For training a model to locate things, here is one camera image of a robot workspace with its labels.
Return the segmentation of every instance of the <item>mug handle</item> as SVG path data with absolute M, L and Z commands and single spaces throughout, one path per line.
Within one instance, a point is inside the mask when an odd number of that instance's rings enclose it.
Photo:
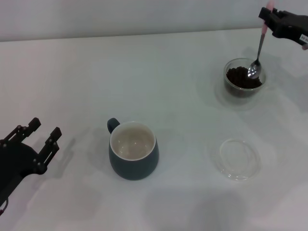
M 120 122 L 116 118 L 111 118 L 107 122 L 108 131 L 110 134 L 113 132 L 113 130 L 120 125 Z

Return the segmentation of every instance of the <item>label sticker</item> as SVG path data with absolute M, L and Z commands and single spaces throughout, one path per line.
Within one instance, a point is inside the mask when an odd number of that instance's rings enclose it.
M 305 43 L 308 43 L 308 36 L 306 35 L 301 35 L 301 37 L 299 38 L 300 40 L 304 41 Z

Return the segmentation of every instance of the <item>mug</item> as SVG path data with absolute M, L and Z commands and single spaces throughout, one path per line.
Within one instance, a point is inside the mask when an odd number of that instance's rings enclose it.
M 114 171 L 127 180 L 141 180 L 157 166 L 159 150 L 152 130 L 139 122 L 107 122 L 111 134 L 109 160 Z

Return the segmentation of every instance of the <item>black cable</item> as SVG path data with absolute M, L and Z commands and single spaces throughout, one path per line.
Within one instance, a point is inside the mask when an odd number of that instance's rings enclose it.
M 6 199 L 5 202 L 6 202 L 6 203 L 5 203 L 4 208 L 0 210 L 0 216 L 4 213 L 4 211 L 5 211 L 6 208 L 8 207 L 8 205 L 9 205 L 9 199 Z

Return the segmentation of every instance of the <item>robotic hand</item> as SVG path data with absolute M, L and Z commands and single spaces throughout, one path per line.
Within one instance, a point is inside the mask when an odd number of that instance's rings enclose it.
M 263 7 L 259 18 L 273 31 L 274 37 L 293 40 L 308 50 L 308 16 Z

